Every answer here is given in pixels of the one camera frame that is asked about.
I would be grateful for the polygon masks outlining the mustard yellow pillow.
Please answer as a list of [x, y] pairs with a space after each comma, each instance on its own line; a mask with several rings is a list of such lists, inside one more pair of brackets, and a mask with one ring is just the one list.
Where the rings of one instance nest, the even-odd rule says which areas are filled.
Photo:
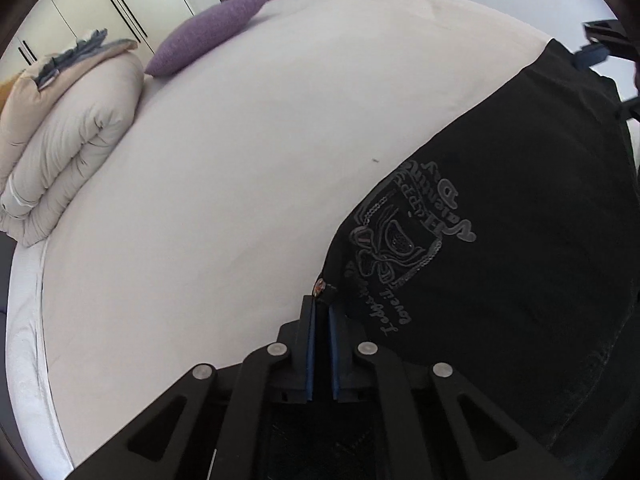
[[6, 101], [12, 92], [14, 84], [20, 79], [23, 72], [19, 72], [10, 78], [0, 82], [0, 110], [6, 105]]

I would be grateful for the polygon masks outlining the folded beige duvet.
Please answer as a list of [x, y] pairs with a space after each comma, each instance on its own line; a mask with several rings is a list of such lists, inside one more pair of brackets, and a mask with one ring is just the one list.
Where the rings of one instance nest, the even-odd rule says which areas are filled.
[[49, 55], [14, 84], [1, 111], [1, 229], [17, 243], [52, 233], [134, 122], [143, 89], [135, 47], [109, 48], [38, 90]]

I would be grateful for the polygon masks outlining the purple cushion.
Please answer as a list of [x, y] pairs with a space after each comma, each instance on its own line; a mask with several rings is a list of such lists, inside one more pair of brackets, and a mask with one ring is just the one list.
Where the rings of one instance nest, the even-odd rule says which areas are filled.
[[166, 77], [238, 34], [268, 0], [224, 0], [173, 30], [155, 50], [145, 75]]

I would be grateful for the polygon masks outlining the white wardrobe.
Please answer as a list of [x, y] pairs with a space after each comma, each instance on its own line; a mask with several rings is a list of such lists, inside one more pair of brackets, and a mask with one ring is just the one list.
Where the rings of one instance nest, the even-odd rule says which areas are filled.
[[144, 64], [178, 25], [220, 0], [38, 0], [1, 49], [1, 79], [63, 52], [105, 29], [106, 39], [131, 39]]

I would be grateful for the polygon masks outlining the folded blue grey cloth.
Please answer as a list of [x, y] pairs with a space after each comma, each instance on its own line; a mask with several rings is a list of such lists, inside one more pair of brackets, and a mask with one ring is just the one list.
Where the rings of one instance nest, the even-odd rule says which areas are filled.
[[62, 53], [52, 56], [50, 60], [42, 66], [37, 76], [34, 77], [38, 90], [46, 88], [48, 84], [62, 73], [63, 70], [78, 64], [82, 61], [93, 58], [94, 56], [104, 53], [109, 48], [129, 46], [134, 44], [129, 38], [117, 39], [106, 42], [108, 30], [95, 29], [90, 35], [76, 40], [76, 44]]

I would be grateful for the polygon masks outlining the black embroidered jeans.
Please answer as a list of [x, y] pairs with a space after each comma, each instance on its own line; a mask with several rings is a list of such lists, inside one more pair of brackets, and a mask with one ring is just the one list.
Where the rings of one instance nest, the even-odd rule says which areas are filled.
[[612, 80], [562, 44], [347, 216], [316, 293], [406, 360], [450, 364], [581, 479], [639, 417], [639, 179]]

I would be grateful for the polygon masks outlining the white bed mattress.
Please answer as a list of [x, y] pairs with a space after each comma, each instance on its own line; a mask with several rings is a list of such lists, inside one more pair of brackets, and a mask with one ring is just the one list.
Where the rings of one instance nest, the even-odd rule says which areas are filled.
[[352, 318], [316, 293], [340, 225], [550, 41], [466, 0], [268, 0], [177, 73], [140, 61], [130, 128], [52, 233], [16, 242], [6, 374], [38, 476], [192, 366], [270, 344], [304, 295]]

